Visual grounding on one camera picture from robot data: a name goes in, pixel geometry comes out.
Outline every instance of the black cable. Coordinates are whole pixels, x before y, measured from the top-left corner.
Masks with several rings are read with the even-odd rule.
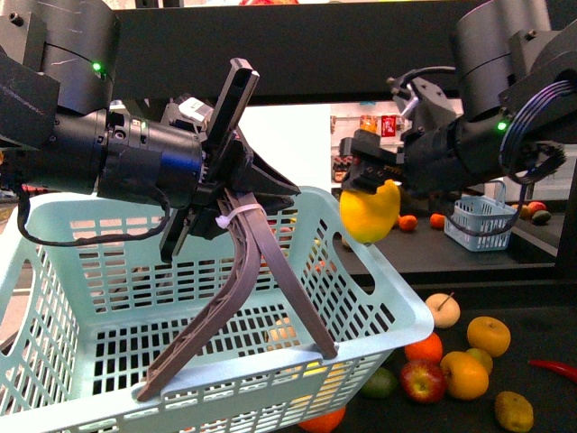
[[[525,176],[516,173],[517,161],[522,156],[523,138],[533,120],[559,97],[577,92],[574,83],[568,80],[555,82],[535,94],[517,113],[511,122],[499,150],[499,164],[503,172],[521,185],[532,185],[554,173],[565,161],[562,149],[554,150],[538,167],[532,167]]]
[[[139,235],[129,235],[129,234],[122,234],[122,235],[100,235],[94,236],[90,238],[81,237],[74,241],[67,241],[67,242],[56,242],[56,241],[45,241],[40,239],[36,236],[31,235],[28,230],[26,229],[26,223],[28,222],[28,216],[30,215],[30,195],[27,191],[22,189],[20,186],[16,191],[16,195],[18,196],[18,215],[16,218],[16,223],[18,225],[18,230],[23,238],[29,240],[30,242],[34,242],[40,245],[46,246],[85,246],[85,245],[94,245],[94,244],[106,244],[111,242],[127,242],[127,241],[141,241],[142,239],[148,239],[149,237],[153,237],[162,233],[166,224],[170,220],[170,202],[169,198],[158,189],[154,185],[150,185],[146,193],[148,197],[152,200],[160,204],[162,210],[164,210],[164,216],[160,219],[159,224],[151,228],[148,232],[142,233]]]
[[[431,74],[454,74],[455,68],[452,66],[429,66],[427,68],[412,69],[409,72],[405,72],[399,78],[397,78],[398,84],[405,88],[409,81],[418,78],[422,75]]]

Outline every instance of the plastic basket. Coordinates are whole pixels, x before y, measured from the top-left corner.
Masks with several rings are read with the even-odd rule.
[[[505,184],[498,180],[501,188],[497,199],[489,197],[463,196],[454,204],[453,220],[460,226],[488,233],[502,228],[511,219],[516,210],[505,204]],[[491,236],[472,236],[459,230],[448,218],[444,221],[444,232],[453,240],[473,252],[499,251],[508,247],[511,231]]]
[[[0,431],[264,432],[342,407],[394,348],[428,336],[433,320],[377,248],[348,237],[332,196],[302,191],[294,207],[267,219],[338,356],[322,358],[262,262],[243,307],[146,402],[134,396],[147,365],[226,280],[230,236],[190,237],[168,265],[158,237],[38,247],[20,237],[13,216],[0,237],[0,318],[23,266],[33,278],[19,335],[11,353],[0,354]],[[159,215],[156,207],[49,194],[32,200],[28,228],[50,240],[139,233]],[[345,270],[337,234],[374,290]]]

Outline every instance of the red chili pepper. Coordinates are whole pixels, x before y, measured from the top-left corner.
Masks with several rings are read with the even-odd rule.
[[[543,361],[540,359],[532,359],[529,361],[529,365],[534,367],[545,368],[546,370],[551,370],[567,379],[577,383],[577,368],[571,367],[568,364],[560,363],[558,361]]]

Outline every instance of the orange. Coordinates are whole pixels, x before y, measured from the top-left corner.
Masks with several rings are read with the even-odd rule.
[[[497,318],[480,316],[469,323],[467,340],[471,347],[482,349],[494,358],[507,352],[511,333],[507,325]]]
[[[436,228],[438,230],[444,229],[444,215],[433,214],[430,218],[431,228]]]
[[[417,218],[414,215],[402,216],[398,221],[398,226],[404,232],[412,232],[417,228]]]
[[[439,364],[443,358],[443,343],[441,342],[441,338],[433,332],[422,341],[406,345],[405,356],[409,361],[426,359],[435,364]]]
[[[441,360],[447,393],[459,400],[474,400],[489,388],[489,374],[466,352],[450,352]]]
[[[343,420],[345,406],[334,412],[299,422],[298,426],[308,431],[308,433],[331,433]]]

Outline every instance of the cable tie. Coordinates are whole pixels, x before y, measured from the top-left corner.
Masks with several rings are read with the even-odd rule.
[[[253,209],[260,209],[262,212],[264,212],[264,208],[262,208],[261,205],[259,205],[258,203],[252,203],[250,205],[244,205],[244,206],[236,207],[235,209],[233,209],[231,211],[230,214],[218,216],[215,218],[215,220],[216,220],[216,223],[218,224],[218,226],[220,228],[227,228],[228,225],[231,223],[231,220],[234,217],[236,217],[237,214],[240,214],[241,212],[246,212],[247,210],[253,210]]]

